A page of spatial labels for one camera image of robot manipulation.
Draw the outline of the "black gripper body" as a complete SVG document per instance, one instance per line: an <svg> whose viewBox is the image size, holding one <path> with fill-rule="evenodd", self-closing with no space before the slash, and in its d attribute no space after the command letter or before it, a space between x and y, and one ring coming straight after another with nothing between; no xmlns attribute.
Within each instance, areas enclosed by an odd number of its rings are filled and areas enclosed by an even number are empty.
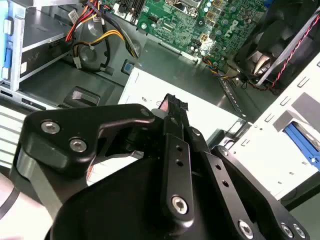
<svg viewBox="0 0 320 240"><path fill-rule="evenodd" d="M238 240L218 189L189 159L140 159L71 197L53 240Z"/></svg>

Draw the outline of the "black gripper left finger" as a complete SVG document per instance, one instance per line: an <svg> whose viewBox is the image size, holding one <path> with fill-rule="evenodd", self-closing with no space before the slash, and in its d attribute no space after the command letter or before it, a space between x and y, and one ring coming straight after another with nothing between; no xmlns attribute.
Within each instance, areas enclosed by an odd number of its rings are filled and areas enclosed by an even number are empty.
<svg viewBox="0 0 320 240"><path fill-rule="evenodd" d="M36 111L24 120L13 166L53 218L82 190L130 164L189 159L190 146L175 100L159 108L119 104Z"/></svg>

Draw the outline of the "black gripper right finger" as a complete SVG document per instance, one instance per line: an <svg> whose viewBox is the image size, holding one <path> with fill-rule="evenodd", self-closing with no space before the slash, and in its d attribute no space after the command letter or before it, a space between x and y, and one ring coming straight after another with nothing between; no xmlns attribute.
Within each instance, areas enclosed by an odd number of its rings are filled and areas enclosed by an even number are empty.
<svg viewBox="0 0 320 240"><path fill-rule="evenodd" d="M204 181L217 198L230 240L309 240L307 230L223 146L209 149L203 135L190 126L188 104L174 101L178 119L196 157Z"/></svg>

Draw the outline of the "person's hand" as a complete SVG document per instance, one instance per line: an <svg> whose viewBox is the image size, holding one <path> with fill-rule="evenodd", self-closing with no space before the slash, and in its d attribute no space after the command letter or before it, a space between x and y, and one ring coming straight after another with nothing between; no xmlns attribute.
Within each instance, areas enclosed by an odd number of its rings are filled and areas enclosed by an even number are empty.
<svg viewBox="0 0 320 240"><path fill-rule="evenodd" d="M0 175L2 240L44 240L52 223L43 205L19 191L6 176Z"/></svg>

